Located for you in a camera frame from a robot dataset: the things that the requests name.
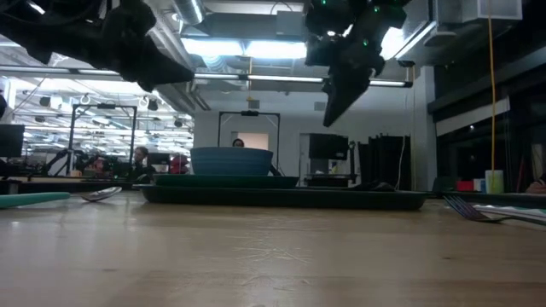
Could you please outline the ceiling light panel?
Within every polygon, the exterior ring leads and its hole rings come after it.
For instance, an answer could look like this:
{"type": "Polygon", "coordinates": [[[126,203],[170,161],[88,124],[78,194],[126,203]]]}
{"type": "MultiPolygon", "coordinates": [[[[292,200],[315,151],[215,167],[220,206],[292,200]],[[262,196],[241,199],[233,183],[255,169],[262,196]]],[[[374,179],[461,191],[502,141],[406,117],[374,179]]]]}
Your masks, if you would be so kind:
{"type": "Polygon", "coordinates": [[[281,41],[181,39],[188,53],[200,56],[250,56],[259,59],[302,59],[306,57],[304,43],[281,41]]]}

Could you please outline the pale yellow cup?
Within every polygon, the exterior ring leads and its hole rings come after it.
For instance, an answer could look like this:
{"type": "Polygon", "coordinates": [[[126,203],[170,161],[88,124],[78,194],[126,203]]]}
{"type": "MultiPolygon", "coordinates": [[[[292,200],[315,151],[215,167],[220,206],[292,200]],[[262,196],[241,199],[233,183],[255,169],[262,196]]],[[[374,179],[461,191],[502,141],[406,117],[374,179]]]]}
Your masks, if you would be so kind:
{"type": "Polygon", "coordinates": [[[485,192],[487,194],[504,193],[503,170],[487,170],[485,172],[485,192]]]}

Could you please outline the black wall screen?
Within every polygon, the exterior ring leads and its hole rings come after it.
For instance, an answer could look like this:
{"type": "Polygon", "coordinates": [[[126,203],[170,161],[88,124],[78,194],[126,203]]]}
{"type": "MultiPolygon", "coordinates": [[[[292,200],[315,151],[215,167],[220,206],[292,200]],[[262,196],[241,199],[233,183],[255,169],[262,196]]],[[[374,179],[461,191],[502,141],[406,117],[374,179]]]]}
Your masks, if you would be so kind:
{"type": "Polygon", "coordinates": [[[347,136],[310,134],[310,159],[346,160],[349,150],[347,136]]]}

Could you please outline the teal-handled fork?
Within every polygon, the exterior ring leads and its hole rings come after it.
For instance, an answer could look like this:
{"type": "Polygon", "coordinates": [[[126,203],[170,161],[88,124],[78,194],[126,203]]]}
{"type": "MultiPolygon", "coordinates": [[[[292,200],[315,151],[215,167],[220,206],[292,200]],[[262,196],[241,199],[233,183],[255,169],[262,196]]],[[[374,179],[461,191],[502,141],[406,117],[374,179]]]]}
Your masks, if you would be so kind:
{"type": "Polygon", "coordinates": [[[509,220],[509,217],[490,218],[476,210],[473,206],[458,196],[444,196],[445,202],[462,217],[480,223],[500,223],[509,220]]]}

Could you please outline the black equipment cart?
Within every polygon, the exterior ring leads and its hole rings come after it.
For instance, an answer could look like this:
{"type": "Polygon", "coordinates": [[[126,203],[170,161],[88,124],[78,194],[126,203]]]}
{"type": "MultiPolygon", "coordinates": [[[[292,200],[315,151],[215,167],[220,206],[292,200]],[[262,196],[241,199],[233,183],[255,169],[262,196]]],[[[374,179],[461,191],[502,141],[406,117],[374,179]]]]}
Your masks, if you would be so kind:
{"type": "Polygon", "coordinates": [[[304,179],[307,187],[319,188],[348,188],[356,182],[355,174],[309,174],[304,179]]]}

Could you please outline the silver air duct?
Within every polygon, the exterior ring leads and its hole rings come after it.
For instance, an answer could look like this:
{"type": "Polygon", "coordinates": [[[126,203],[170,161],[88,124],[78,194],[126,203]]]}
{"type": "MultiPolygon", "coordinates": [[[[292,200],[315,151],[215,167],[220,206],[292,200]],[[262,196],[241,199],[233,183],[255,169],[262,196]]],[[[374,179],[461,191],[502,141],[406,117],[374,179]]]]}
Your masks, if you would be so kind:
{"type": "Polygon", "coordinates": [[[206,18],[202,0],[172,0],[172,5],[184,24],[198,25],[206,18]]]}

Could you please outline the grey ceiling box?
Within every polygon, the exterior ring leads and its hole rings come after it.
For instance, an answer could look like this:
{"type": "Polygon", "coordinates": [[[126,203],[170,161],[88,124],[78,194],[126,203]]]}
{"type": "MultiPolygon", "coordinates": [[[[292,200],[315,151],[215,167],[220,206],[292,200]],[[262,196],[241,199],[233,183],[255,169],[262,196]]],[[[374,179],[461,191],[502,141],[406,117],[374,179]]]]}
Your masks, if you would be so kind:
{"type": "Polygon", "coordinates": [[[304,16],[299,11],[276,12],[276,35],[285,37],[299,37],[303,33],[304,16]]]}

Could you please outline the black monitor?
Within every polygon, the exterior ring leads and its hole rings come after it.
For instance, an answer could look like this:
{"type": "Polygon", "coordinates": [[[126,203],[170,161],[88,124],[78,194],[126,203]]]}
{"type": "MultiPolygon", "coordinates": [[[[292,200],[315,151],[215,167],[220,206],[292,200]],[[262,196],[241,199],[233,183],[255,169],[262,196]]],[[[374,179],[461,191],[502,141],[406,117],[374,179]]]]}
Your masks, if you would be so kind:
{"type": "Polygon", "coordinates": [[[24,125],[0,125],[0,157],[18,158],[24,142],[24,125]]]}

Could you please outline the black gantry frame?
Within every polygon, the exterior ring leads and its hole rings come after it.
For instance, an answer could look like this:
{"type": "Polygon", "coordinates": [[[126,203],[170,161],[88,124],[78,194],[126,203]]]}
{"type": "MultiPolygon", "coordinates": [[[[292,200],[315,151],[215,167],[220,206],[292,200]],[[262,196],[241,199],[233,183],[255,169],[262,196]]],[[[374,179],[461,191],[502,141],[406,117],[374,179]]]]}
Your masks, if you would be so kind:
{"type": "Polygon", "coordinates": [[[259,117],[259,116],[274,116],[277,118],[276,124],[274,125],[276,127],[276,151],[275,151],[275,158],[276,163],[279,163],[279,150],[280,150],[280,136],[281,136],[281,119],[282,116],[280,113],[261,113],[259,111],[252,111],[252,110],[246,110],[246,111],[220,111],[218,113],[218,132],[217,132],[217,146],[220,146],[221,143],[221,130],[224,122],[222,121],[222,117],[224,114],[235,114],[235,115],[241,115],[243,117],[259,117]]]}
{"type": "Polygon", "coordinates": [[[135,135],[136,135],[136,125],[137,125],[137,107],[136,106],[124,106],[124,105],[116,105],[115,103],[94,103],[94,104],[88,104],[85,105],[83,103],[77,103],[73,104],[73,110],[71,114],[71,124],[69,129],[69,142],[67,147],[67,161],[65,163],[65,171],[66,175],[70,175],[73,170],[73,155],[75,153],[75,149],[73,147],[74,144],[74,133],[76,130],[76,121],[82,116],[85,115],[85,113],[90,108],[97,108],[97,109],[105,109],[105,110],[114,110],[116,108],[121,109],[131,109],[132,115],[129,115],[129,119],[131,120],[132,126],[131,126],[131,143],[130,143],[130,154],[129,154],[129,161],[133,161],[133,155],[134,155],[134,145],[135,145],[135,135]]]}

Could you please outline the blue bowl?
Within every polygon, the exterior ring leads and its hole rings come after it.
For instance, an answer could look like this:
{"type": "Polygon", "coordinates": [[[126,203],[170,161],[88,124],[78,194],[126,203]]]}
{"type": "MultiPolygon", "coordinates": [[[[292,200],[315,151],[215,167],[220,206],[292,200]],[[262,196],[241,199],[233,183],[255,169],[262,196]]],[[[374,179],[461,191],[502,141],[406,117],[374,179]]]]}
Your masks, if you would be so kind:
{"type": "Polygon", "coordinates": [[[267,176],[273,153],[238,147],[203,147],[190,150],[195,175],[267,176]]]}

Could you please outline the black aluminium table frame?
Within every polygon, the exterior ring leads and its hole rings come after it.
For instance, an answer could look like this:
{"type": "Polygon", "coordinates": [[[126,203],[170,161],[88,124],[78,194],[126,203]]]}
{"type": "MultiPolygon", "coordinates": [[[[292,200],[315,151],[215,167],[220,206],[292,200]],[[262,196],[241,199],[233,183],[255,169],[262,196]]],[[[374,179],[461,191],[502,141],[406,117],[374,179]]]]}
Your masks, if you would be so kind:
{"type": "MultiPolygon", "coordinates": [[[[33,194],[46,192],[68,192],[70,194],[95,192],[105,188],[121,187],[123,190],[138,190],[129,182],[21,182],[16,180],[0,180],[0,195],[2,194],[33,194]]],[[[304,189],[343,189],[350,188],[304,188],[304,189]]],[[[515,206],[528,209],[546,210],[545,194],[479,194],[454,191],[422,192],[429,198],[443,199],[445,195],[458,196],[468,203],[493,206],[515,206]]]]}

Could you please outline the teal-handled spoon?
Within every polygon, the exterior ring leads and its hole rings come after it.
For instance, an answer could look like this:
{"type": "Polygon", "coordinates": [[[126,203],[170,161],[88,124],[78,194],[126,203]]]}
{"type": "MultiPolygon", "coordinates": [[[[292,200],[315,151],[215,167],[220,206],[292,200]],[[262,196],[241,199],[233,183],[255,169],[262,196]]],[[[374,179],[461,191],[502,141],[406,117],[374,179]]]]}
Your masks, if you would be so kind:
{"type": "Polygon", "coordinates": [[[122,191],[121,187],[111,187],[87,194],[70,194],[68,192],[46,192],[33,194],[6,194],[0,195],[0,209],[19,206],[32,206],[40,203],[81,198],[88,202],[98,202],[113,197],[122,191]]]}

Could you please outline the black folded panels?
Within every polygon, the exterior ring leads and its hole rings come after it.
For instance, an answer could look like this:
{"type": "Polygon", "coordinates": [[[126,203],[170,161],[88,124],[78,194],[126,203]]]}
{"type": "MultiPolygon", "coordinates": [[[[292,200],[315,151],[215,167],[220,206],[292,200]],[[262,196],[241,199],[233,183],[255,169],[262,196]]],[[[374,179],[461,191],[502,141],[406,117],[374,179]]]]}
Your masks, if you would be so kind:
{"type": "Polygon", "coordinates": [[[361,182],[385,182],[399,190],[412,189],[409,136],[376,135],[358,143],[361,182]]]}

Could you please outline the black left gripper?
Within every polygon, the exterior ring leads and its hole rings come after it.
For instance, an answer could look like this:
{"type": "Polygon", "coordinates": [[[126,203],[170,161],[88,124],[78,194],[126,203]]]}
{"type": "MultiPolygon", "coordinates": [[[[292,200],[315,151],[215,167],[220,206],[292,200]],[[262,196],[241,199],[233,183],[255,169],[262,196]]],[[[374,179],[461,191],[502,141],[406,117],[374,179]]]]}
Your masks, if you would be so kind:
{"type": "Polygon", "coordinates": [[[102,22],[100,45],[105,68],[118,72],[127,81],[136,81],[150,92],[157,85],[185,83],[195,73],[163,55],[156,47],[146,46],[146,35],[155,25],[152,9],[143,0],[119,0],[107,9],[102,22]]]}

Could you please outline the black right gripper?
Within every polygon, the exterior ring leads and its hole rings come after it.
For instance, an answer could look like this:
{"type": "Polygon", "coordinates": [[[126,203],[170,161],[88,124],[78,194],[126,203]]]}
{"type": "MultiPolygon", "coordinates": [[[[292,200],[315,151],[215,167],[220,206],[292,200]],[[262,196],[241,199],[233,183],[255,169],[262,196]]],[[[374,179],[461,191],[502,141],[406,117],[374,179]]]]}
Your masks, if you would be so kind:
{"type": "Polygon", "coordinates": [[[343,33],[328,30],[322,36],[308,36],[305,64],[308,67],[330,67],[322,86],[322,91],[328,96],[322,122],[325,127],[330,127],[348,110],[368,89],[369,77],[379,77],[386,63],[403,47],[402,29],[389,27],[379,34],[380,41],[358,38],[353,25],[349,25],[343,33]]]}

